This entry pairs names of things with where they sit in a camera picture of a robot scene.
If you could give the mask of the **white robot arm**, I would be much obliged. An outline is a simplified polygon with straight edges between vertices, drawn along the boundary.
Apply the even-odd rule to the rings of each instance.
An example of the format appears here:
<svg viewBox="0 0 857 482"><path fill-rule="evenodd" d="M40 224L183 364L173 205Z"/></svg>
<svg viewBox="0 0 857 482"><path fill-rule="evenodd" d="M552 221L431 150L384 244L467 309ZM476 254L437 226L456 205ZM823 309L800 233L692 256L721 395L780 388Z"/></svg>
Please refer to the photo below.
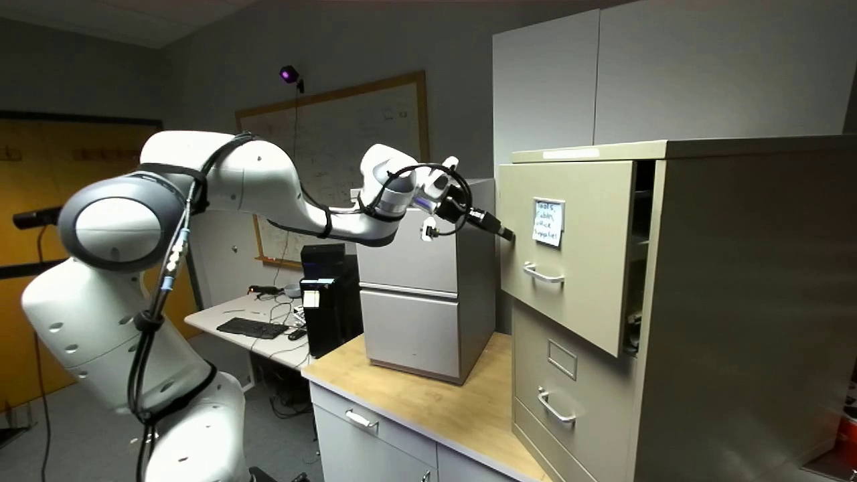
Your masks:
<svg viewBox="0 0 857 482"><path fill-rule="evenodd" d="M243 458L247 395L171 327L164 304L210 209L252 212L287 233L385 245L417 205L435 237L467 224L507 236L471 201L452 157L420 162L373 145L348 205L314 201L273 141L219 131L157 131L129 173L100 180L57 217L68 256L22 291L22 309L58 364L143 426L135 482L252 482Z"/></svg>

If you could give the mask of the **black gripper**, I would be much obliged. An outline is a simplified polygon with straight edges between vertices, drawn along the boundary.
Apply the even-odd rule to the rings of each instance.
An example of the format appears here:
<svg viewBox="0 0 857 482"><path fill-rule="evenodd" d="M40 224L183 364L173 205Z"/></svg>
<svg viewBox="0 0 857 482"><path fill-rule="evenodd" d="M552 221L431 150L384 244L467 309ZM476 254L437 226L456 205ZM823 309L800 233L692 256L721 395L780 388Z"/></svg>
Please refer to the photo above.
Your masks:
<svg viewBox="0 0 857 482"><path fill-rule="evenodd" d="M441 237L444 230L439 226L439 218L444 218L449 221L449 236L464 224L471 224L504 240L515 240L511 226L507 226L493 212L475 202L471 185L456 167L435 165L422 192L429 194L429 218L422 221L427 237Z"/></svg>

